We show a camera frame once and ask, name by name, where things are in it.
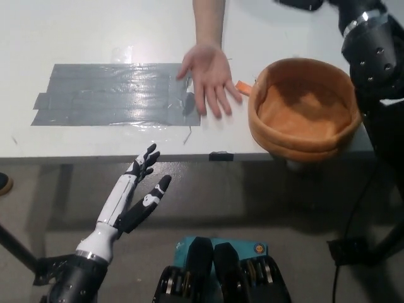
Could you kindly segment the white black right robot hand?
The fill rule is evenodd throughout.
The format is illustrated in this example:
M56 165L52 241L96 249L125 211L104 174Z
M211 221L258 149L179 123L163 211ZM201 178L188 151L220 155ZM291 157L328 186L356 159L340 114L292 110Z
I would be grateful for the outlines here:
M317 11L324 3L338 6L341 0L275 0L276 3L308 12Z

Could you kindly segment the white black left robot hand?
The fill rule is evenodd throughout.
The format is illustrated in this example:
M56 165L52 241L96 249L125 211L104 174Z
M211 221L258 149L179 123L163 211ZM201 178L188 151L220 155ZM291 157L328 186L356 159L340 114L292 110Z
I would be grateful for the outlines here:
M115 241L123 233L131 233L158 206L171 182L170 175L163 176L148 194L131 206L135 189L153 172L152 165L160 156L156 147L156 144L149 146L118 178L97 218L94 231L78 244L77 256L110 264Z

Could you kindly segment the bare person hand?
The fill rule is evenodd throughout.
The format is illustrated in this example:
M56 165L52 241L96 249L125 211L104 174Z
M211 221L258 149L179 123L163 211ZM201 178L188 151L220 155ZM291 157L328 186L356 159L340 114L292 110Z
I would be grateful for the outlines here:
M227 93L236 102L242 102L232 81L228 59L219 46L196 44L192 47L183 58L177 79L182 79L187 73L191 73L193 79L195 104L200 115L205 116L209 107L217 119L223 114L231 116Z

